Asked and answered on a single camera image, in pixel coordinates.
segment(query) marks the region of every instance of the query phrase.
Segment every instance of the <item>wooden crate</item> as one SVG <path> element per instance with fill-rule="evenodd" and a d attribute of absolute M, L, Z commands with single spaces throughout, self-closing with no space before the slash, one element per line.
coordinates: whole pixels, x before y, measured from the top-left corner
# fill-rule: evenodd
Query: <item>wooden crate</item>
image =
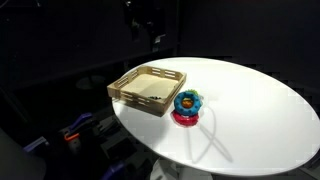
<path fill-rule="evenodd" d="M 150 66 L 140 66 L 107 86 L 109 97 L 126 105 L 162 116 L 184 85 L 185 73 Z M 148 97 L 158 96 L 159 100 Z"/>

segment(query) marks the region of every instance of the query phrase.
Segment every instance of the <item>white round table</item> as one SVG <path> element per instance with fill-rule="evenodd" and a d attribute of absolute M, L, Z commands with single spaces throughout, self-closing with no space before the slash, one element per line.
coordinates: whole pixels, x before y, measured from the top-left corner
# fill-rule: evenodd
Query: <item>white round table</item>
<path fill-rule="evenodd" d="M 116 116 L 158 155 L 202 171 L 230 176 L 286 172 L 320 146 L 320 122 L 295 91 L 253 69 L 220 60 L 169 58 L 144 65 L 187 73 L 181 91 L 204 97 L 199 122 L 189 128 L 113 101 Z"/>

